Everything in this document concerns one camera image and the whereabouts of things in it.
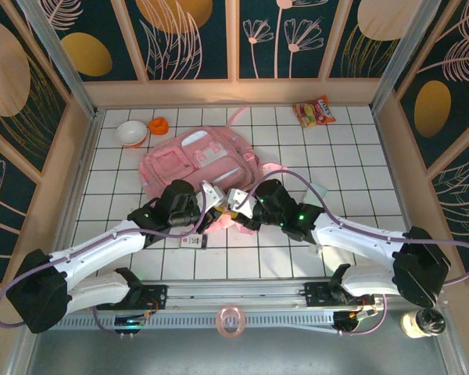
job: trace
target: yellow object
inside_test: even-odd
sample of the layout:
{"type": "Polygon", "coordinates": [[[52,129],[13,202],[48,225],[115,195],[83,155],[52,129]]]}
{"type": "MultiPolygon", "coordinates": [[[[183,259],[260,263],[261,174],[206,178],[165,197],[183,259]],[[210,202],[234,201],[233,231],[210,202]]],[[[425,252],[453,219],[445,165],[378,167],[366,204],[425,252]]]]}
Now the yellow object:
{"type": "Polygon", "coordinates": [[[30,94],[28,56],[16,37],[0,23],[0,116],[14,116],[30,94]]]}
{"type": "MultiPolygon", "coordinates": [[[[177,33],[174,21],[177,25],[180,21],[176,0],[136,0],[136,2],[150,24],[161,31],[177,33]]],[[[193,17],[197,28],[203,26],[212,14],[212,0],[177,0],[177,3],[186,16],[189,13],[193,17]]]]}
{"type": "Polygon", "coordinates": [[[95,37],[86,33],[72,33],[65,36],[61,43],[75,69],[80,73],[100,77],[111,71],[111,55],[105,45],[95,37]]]}
{"type": "Polygon", "coordinates": [[[156,117],[155,119],[149,121],[148,129],[151,134],[164,135],[169,131],[169,123],[163,117],[156,117]]]}
{"type": "Polygon", "coordinates": [[[415,127],[423,137],[435,136],[445,125],[452,95],[450,90],[438,80],[427,82],[417,95],[415,101],[415,127]]]}
{"type": "Polygon", "coordinates": [[[358,26],[374,41],[394,41],[404,34],[421,0],[362,0],[358,26]]]}

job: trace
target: pink backpack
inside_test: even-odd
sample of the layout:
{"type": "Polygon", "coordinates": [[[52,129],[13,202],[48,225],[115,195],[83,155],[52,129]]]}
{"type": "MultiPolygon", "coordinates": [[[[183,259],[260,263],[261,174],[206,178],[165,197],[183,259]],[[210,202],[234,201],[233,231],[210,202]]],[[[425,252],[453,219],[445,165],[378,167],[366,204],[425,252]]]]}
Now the pink backpack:
{"type": "Polygon", "coordinates": [[[149,199],[159,197],[173,180],[186,180],[196,191],[203,180],[223,190],[250,189],[262,176],[252,146],[229,126],[198,127],[155,147],[142,158],[139,175],[149,199]]]}

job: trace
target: chip bag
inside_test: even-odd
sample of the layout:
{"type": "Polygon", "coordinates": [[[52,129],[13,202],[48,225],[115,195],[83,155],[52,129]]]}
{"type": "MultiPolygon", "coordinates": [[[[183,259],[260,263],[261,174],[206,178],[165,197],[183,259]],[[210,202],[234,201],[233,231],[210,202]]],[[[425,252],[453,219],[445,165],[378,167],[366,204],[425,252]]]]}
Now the chip bag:
{"type": "Polygon", "coordinates": [[[304,103],[292,105],[294,113],[303,127],[313,127],[326,123],[334,123],[335,118],[328,108],[326,95],[304,103]]]}

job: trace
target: decorative wallpaper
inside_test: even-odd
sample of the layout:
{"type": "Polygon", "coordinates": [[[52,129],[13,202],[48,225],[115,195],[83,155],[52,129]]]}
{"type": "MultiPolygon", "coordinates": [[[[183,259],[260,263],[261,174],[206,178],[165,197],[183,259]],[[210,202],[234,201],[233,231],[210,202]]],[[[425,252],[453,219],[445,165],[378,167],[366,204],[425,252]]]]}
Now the decorative wallpaper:
{"type": "Polygon", "coordinates": [[[110,0],[38,3],[83,81],[137,80],[110,0]]]}
{"type": "Polygon", "coordinates": [[[150,80],[227,78],[224,0],[126,0],[150,80]]]}
{"type": "Polygon", "coordinates": [[[421,0],[353,0],[330,78],[379,78],[421,0]]]}
{"type": "Polygon", "coordinates": [[[401,104],[426,166],[469,127],[469,1],[459,4],[401,104]]]}
{"type": "Polygon", "coordinates": [[[240,1],[240,78],[317,78],[337,1],[240,1]]]}
{"type": "MultiPolygon", "coordinates": [[[[469,146],[432,183],[453,237],[469,242],[469,146]]],[[[469,249],[459,253],[469,270],[469,249]]]]}
{"type": "Polygon", "coordinates": [[[16,247],[36,184],[0,153],[0,283],[16,247]]]}
{"type": "Polygon", "coordinates": [[[42,170],[66,103],[0,7],[0,134],[42,170]]]}
{"type": "Polygon", "coordinates": [[[433,17],[431,23],[429,24],[427,30],[424,32],[424,35],[422,36],[422,39],[421,41],[419,41],[419,44],[417,46],[417,48],[415,48],[415,51],[414,53],[412,54],[412,56],[410,57],[410,60],[408,60],[408,62],[406,63],[405,65],[405,69],[403,69],[403,71],[401,72],[401,74],[399,75],[399,78],[398,80],[396,81],[395,85],[394,85],[394,88],[395,90],[398,90],[399,89],[399,86],[403,83],[403,81],[405,80],[405,77],[406,75],[408,74],[408,72],[410,71],[410,69],[412,68],[412,65],[414,63],[414,60],[419,56],[419,54],[421,53],[421,49],[424,47],[425,45],[425,42],[428,40],[429,38],[429,35],[431,35],[432,31],[434,30],[436,24],[438,23],[441,15],[443,14],[443,12],[445,11],[446,9],[446,6],[448,5],[449,3],[449,0],[441,0],[441,3],[439,4],[439,7],[438,7],[438,10],[435,14],[435,16],[433,17]]]}

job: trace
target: backpack strap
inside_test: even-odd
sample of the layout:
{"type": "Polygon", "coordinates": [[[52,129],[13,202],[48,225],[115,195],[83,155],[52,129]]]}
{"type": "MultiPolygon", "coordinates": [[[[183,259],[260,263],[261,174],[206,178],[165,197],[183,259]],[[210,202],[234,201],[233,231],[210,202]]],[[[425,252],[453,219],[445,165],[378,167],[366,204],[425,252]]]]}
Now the backpack strap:
{"type": "Polygon", "coordinates": [[[244,105],[241,108],[238,108],[236,111],[234,111],[234,113],[231,115],[229,120],[226,122],[226,125],[224,125],[224,126],[225,127],[230,127],[233,124],[233,122],[235,121],[236,117],[238,117],[238,115],[240,113],[242,113],[243,111],[245,111],[247,108],[248,108],[248,106],[244,105]]]}

